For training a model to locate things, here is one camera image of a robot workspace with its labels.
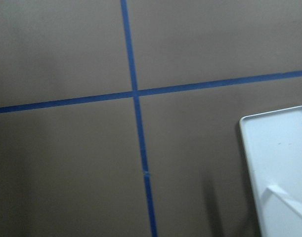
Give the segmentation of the white rack tray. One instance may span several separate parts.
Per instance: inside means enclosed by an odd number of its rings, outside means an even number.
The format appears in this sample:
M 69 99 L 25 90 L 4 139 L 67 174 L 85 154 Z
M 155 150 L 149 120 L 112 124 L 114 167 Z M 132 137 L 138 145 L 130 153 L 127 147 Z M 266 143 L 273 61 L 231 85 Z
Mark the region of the white rack tray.
M 302 106 L 239 121 L 263 237 L 302 237 Z

